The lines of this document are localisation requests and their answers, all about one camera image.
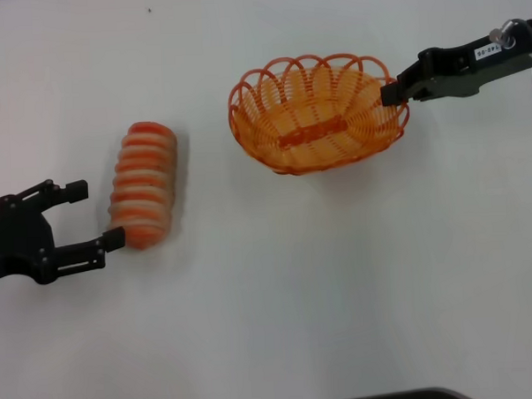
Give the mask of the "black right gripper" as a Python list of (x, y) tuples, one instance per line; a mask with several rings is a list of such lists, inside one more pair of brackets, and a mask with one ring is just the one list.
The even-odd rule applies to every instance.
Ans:
[(489, 36), (457, 48), (421, 51), (417, 61), (379, 93), (385, 107), (470, 97), (485, 84), (526, 70), (532, 72), (532, 19), (511, 19)]

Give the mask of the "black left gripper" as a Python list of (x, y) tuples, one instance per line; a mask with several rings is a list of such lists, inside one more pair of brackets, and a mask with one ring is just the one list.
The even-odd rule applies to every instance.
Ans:
[(53, 206), (87, 198), (85, 180), (61, 186), (51, 179), (0, 197), (0, 278), (25, 275), (50, 284), (59, 277), (105, 268), (106, 254), (126, 246), (122, 226), (91, 241), (56, 247), (42, 214)]

